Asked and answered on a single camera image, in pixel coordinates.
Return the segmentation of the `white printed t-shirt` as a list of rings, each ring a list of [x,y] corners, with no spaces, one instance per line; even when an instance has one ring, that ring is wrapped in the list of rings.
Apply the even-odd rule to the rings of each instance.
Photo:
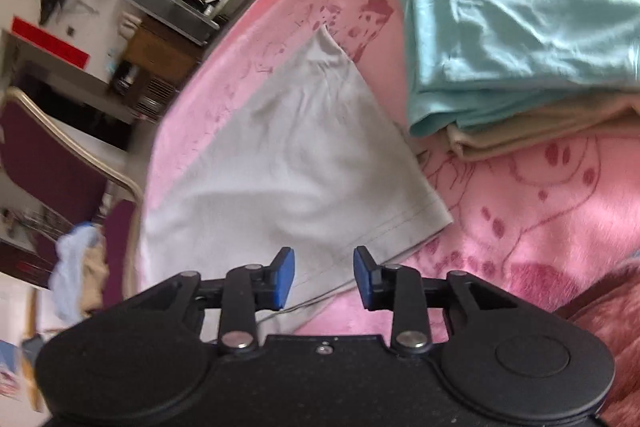
[[[142,279],[218,279],[291,248],[286,305],[258,320],[262,335],[288,334],[354,286],[357,247],[401,262],[451,220],[355,64],[319,29],[146,213]]]

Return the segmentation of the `beige folded garment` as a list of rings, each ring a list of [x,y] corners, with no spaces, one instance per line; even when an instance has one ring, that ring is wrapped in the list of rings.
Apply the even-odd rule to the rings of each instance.
[[[551,140],[584,134],[639,134],[639,95],[597,92],[579,95],[510,117],[476,131],[450,124],[448,148],[464,161],[510,154]]]

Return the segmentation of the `light blue knit garment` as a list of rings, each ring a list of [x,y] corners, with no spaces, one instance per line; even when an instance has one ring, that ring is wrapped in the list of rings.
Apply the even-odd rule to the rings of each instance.
[[[79,301],[85,253],[89,247],[98,245],[99,236],[95,225],[82,222],[55,242],[58,261],[49,279],[49,289],[55,314],[67,325],[75,325],[82,320]]]

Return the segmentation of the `wooden cabinet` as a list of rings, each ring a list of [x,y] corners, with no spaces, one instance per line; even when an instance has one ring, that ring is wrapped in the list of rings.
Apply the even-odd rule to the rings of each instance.
[[[137,117],[159,120],[203,54],[201,46],[145,15],[127,40],[108,90]]]

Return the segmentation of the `maroon banquet chair near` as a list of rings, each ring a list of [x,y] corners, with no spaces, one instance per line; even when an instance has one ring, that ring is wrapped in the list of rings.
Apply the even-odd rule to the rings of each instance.
[[[71,225],[99,216],[110,184],[127,194],[113,202],[102,225],[110,270],[103,291],[104,306],[114,306],[134,295],[140,187],[91,155],[20,89],[10,88],[2,96],[1,131],[1,170]]]

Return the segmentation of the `mint green folded shirt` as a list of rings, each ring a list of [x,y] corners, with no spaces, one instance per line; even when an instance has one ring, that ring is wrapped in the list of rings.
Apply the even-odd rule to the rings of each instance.
[[[639,87],[639,0],[399,2],[414,135]]]

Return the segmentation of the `silver tower speaker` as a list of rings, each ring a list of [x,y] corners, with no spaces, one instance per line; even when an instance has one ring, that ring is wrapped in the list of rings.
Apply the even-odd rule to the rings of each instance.
[[[126,0],[146,15],[154,17],[198,46],[205,46],[220,29],[182,0]]]

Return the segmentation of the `red door couplet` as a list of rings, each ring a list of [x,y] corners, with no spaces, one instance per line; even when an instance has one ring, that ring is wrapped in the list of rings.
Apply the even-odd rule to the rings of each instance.
[[[79,69],[85,69],[89,62],[90,55],[85,51],[55,37],[55,35],[29,23],[27,20],[23,20],[21,17],[13,17],[11,34]]]

